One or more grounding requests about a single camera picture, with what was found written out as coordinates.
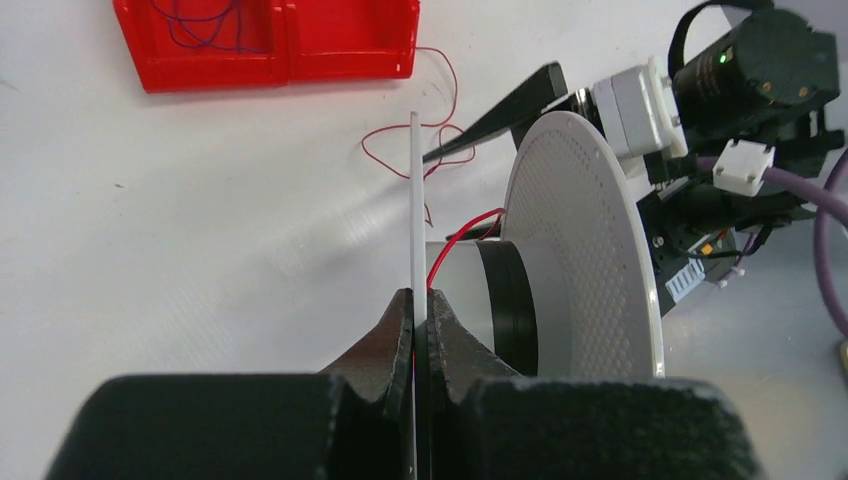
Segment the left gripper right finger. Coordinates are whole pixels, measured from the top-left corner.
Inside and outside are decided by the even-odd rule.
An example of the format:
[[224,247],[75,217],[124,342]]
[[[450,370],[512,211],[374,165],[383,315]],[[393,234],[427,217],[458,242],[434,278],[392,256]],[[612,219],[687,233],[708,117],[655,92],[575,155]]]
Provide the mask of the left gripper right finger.
[[428,292],[424,328],[431,415],[457,407],[470,422],[502,423],[511,411],[498,387],[520,374],[461,324],[440,290]]

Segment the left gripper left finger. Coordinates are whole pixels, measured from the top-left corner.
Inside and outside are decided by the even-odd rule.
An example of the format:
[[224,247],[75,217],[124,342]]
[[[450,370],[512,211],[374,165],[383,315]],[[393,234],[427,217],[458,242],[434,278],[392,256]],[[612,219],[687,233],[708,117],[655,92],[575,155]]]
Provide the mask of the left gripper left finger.
[[369,408],[398,422],[408,413],[413,336],[413,292],[399,289],[377,324],[321,372],[342,376]]

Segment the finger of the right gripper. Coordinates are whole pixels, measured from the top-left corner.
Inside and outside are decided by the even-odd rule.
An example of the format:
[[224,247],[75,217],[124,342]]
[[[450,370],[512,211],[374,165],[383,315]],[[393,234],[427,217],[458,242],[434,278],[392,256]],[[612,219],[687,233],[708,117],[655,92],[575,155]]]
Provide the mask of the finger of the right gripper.
[[495,139],[537,118],[549,105],[567,94],[568,87],[560,63],[544,64],[463,133],[425,154],[423,163],[435,162]]

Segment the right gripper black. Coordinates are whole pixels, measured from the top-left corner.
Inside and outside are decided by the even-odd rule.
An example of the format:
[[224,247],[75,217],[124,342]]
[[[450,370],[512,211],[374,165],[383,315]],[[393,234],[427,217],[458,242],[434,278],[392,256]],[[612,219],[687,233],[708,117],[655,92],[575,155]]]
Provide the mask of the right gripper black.
[[754,197],[720,190],[698,170],[697,160],[742,138],[771,148],[776,167],[811,179],[821,173],[826,155],[845,144],[844,131],[826,124],[825,107],[838,95],[809,95],[784,110],[767,105],[751,129],[721,134],[704,145],[689,140],[690,150],[680,158],[647,153],[648,182],[656,190],[637,207],[651,244],[661,314],[702,281],[727,283],[741,260],[756,253],[774,230],[814,217],[799,196],[775,187]]

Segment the white translucent cable spool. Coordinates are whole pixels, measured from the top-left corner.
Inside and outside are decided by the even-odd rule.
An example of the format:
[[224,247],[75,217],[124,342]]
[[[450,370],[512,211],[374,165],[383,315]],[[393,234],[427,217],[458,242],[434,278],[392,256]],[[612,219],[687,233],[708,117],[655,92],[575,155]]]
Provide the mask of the white translucent cable spool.
[[[555,111],[524,137],[498,241],[471,246],[486,322],[462,321],[520,375],[498,389],[502,423],[427,399],[428,292],[423,163],[411,145],[412,412],[420,479],[649,479],[668,468],[652,403],[664,373],[646,236],[619,161],[585,118]],[[504,303],[506,310],[494,309]]]

